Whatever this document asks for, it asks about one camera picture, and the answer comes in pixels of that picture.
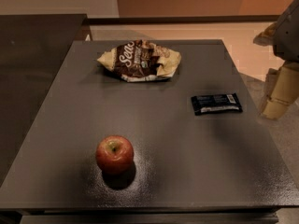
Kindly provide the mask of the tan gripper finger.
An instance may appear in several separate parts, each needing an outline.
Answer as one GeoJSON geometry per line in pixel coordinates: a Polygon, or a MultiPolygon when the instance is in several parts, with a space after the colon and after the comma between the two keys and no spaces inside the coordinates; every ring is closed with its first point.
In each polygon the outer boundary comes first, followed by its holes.
{"type": "Polygon", "coordinates": [[[267,119],[280,119],[299,98],[299,63],[285,62],[266,75],[260,114],[267,119]]]}
{"type": "Polygon", "coordinates": [[[272,23],[254,37],[253,43],[259,46],[272,46],[276,28],[277,24],[275,22],[272,23]]]}

